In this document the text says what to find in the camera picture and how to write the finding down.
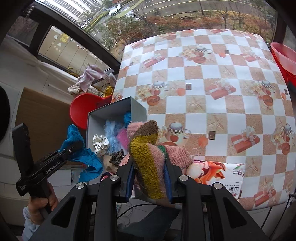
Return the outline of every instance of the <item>human hand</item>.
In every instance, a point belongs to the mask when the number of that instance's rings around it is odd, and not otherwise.
[[[41,225],[43,223],[44,218],[42,217],[41,213],[39,212],[39,209],[45,207],[47,203],[49,202],[49,205],[51,206],[52,210],[56,208],[59,201],[57,200],[57,197],[54,193],[54,188],[50,183],[47,183],[50,196],[49,198],[41,198],[41,197],[31,197],[29,198],[29,213],[31,215],[31,220],[33,223],[37,225]]]

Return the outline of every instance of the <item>gray storage box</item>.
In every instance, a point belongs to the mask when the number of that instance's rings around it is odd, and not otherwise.
[[[127,111],[131,112],[132,122],[147,120],[146,108],[132,97],[119,100],[90,112],[87,121],[86,148],[94,151],[94,135],[105,135],[104,125],[106,120],[123,123],[123,116]]]

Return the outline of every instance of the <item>black round object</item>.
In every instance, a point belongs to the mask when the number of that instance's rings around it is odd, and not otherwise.
[[[0,117],[0,141],[4,138],[8,129],[10,106],[9,99],[5,90],[0,86],[0,103],[1,103],[1,117]]]

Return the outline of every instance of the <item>glass pane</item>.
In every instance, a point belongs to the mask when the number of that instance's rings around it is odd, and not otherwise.
[[[30,18],[19,16],[11,26],[8,34],[21,42],[30,45],[33,35],[38,27],[38,23]]]
[[[69,71],[82,75],[88,65],[96,64],[102,70],[109,67],[93,53],[56,27],[52,27],[45,37],[40,50],[47,58],[59,63]]]
[[[66,16],[69,13],[60,6],[64,1],[60,2],[51,1],[49,4],[44,1],[51,7],[58,6],[58,11],[64,11]],[[259,34],[270,43],[276,21],[275,10],[265,0],[125,0],[120,4],[118,0],[104,0],[101,3],[94,1],[89,10],[81,10],[76,1],[72,2],[71,7],[77,10],[72,12],[71,9],[73,21],[118,60],[122,59],[127,44],[151,36],[198,28],[246,31]]]
[[[296,38],[288,26],[283,44],[296,51]]]

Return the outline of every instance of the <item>tablecloth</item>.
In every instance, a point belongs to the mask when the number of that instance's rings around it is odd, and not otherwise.
[[[246,163],[246,210],[284,203],[296,159],[289,91],[259,35],[223,29],[150,37],[124,50],[112,102],[134,97],[159,143],[198,160]]]

